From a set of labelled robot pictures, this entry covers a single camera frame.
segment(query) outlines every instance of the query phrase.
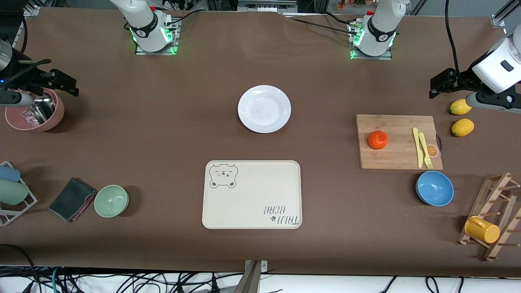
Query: green led light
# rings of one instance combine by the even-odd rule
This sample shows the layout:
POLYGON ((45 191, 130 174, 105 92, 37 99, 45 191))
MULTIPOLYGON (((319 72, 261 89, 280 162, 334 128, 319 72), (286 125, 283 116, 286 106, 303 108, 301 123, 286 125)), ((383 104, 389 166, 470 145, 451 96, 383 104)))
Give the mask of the green led light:
POLYGON ((130 30, 130 33, 132 34, 132 39, 134 40, 135 43, 137 43, 136 39, 135 39, 135 35, 134 35, 134 32, 132 30, 130 30))
POLYGON ((364 37, 364 29, 361 29, 358 34, 356 34, 356 37, 354 39, 354 44, 356 46, 360 46, 360 43, 362 42, 362 38, 364 37))
POLYGON ((165 29, 161 29, 161 32, 163 33, 163 37, 165 37, 165 41, 167 42, 170 42, 170 39, 172 38, 172 36, 167 36, 167 31, 165 29))
POLYGON ((391 37, 391 42, 389 43, 389 48, 392 46, 392 41, 394 41, 394 37, 396 36, 396 33, 393 34, 391 37))

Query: yellow mug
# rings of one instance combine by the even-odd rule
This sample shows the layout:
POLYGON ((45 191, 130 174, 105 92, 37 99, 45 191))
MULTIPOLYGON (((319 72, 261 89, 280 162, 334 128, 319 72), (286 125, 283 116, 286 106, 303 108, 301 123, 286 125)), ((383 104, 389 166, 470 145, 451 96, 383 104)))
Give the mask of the yellow mug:
POLYGON ((499 238, 499 227, 478 216, 468 218, 465 233, 486 243, 494 243, 499 238))

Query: blue cup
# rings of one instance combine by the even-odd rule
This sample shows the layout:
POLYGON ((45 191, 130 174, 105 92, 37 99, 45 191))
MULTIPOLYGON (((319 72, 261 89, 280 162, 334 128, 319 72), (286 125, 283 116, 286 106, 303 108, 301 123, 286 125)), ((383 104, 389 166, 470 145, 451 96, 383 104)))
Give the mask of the blue cup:
POLYGON ((20 181, 20 171, 8 166, 0 166, 0 179, 18 182, 20 181))

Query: bear illustration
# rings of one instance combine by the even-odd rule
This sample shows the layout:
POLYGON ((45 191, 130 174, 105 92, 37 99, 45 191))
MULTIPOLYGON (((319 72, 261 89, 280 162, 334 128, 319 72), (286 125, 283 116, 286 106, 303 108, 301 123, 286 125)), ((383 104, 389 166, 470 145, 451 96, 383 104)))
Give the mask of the bear illustration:
POLYGON ((235 177, 239 170, 234 164, 218 164, 210 167, 210 186, 217 188, 218 186, 228 186, 234 188, 237 183, 235 177))

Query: pink bowl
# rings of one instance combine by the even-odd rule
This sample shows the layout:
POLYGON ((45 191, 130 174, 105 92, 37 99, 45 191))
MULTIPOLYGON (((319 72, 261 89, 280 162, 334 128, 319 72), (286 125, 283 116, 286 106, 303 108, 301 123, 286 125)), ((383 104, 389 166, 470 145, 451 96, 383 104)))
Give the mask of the pink bowl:
POLYGON ((25 110, 27 110, 26 107, 6 107, 5 119, 7 123, 9 123, 9 125, 11 125, 11 127, 13 127, 14 129, 33 132, 47 131, 58 125, 58 123, 60 123, 65 114, 64 105, 61 99, 53 90, 44 89, 44 91, 51 95, 56 107, 52 116, 44 124, 34 126, 27 122, 25 117, 22 115, 22 113, 25 110))

